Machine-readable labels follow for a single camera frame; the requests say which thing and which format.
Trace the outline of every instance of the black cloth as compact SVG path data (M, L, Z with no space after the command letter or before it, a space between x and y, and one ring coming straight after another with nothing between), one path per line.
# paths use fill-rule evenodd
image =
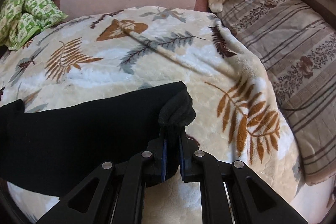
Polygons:
M178 132L195 116L183 82L38 113L17 100L0 108L0 177L64 196L103 161L127 161L165 130L168 179L179 165Z

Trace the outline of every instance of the fern leaf pattern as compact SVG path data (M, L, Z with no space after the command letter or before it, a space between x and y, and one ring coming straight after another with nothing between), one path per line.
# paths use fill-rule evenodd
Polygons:
M124 9L119 10L119 11L116 11L116 12L114 12L114 13L103 14L100 18L98 18L96 21L94 21L94 22L91 24L90 28L91 28L91 29L94 29L94 28L96 27L96 25L97 25L99 22L103 21L104 18L105 18L106 16L115 16L115 15L118 15L118 14L122 13L123 11L124 11Z
M64 74L70 72L72 67L81 70L79 64L103 59L84 54L80 49L81 38L71 40L67 43L60 41L60 43L62 46L50 56L45 67L47 69L45 73L45 75L48 75L47 79L51 78L54 80L56 78L57 83Z
M113 38L121 38L129 35L131 31L142 33L148 29L148 25L144 23L136 23L134 20L121 20L114 19L110 26L108 26L96 41L104 41Z
M143 39L140 41L142 45L130 50L121 59L119 66L125 73L134 74L132 65L134 65L140 57L154 52L158 46L174 52L176 47L185 46L187 44L191 45L194 41L194 38L204 40L204 38L193 36L188 31L185 31L184 34L171 32L170 37L155 37L153 40L147 39L145 37L142 38Z
M234 52L231 52L226 45L225 39L222 37L221 33L217 29L217 27L208 27L212 32L212 40L217 49L217 52L221 55L222 58L224 57L231 57L236 55Z
M271 150L278 150L280 138L280 118L276 110L270 110L266 101L258 101L262 93L253 94L254 84L248 81L239 81L228 91L216 85L205 82L223 92L223 97L217 107L217 117L222 116L223 132L228 129L228 143L232 143L236 135L237 155L240 157L244 151L249 137L248 152L250 163L253 164L253 155L257 153L263 162L265 150L268 154Z
M178 13L175 8L166 8L163 11L160 11L160 8L157 8L158 13L153 13L153 12L147 12L144 13L142 15L140 15L141 17L147 17L147 16L151 16L151 15L155 15L153 17L152 21L158 20L158 19L167 19L168 17L174 17L176 19L178 19L179 21L185 23L185 18L182 17L182 15L184 15L184 13Z
M30 39L29 41L27 41L26 42L26 44L24 44L23 46L22 46L22 48L28 48L29 46L30 46L30 44L33 42L33 38L32 39Z
M33 64L35 66L35 58L48 46L45 45L43 48L38 48L30 57L23 58L19 61L19 63L16 65L15 72L13 76L10 78L9 82L12 82L11 86L16 84L20 77L23 75L23 73L26 71L26 69L29 67L30 64Z

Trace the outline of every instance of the striped pillow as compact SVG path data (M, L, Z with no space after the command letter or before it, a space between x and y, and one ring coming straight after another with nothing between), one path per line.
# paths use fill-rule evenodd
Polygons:
M227 0L223 24L265 66L298 141L306 183L336 173L336 33L301 0Z

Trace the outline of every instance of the green fabric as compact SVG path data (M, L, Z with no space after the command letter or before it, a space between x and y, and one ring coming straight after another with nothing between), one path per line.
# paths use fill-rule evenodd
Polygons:
M66 17L52 0L5 0L0 11L0 46L18 50L35 33Z

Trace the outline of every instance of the metal screw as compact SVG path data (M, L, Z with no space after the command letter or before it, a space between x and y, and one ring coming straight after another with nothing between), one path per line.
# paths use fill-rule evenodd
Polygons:
M110 169L112 167L112 163L109 161L104 162L101 167L103 167L103 169Z
M144 151L141 153L141 156L143 156L144 158L149 158L152 155L152 152L150 151Z
M205 155L204 151L202 150L196 150L194 154L196 157L203 157Z
M233 164L236 168L243 168L244 167L244 163L240 160L236 160Z

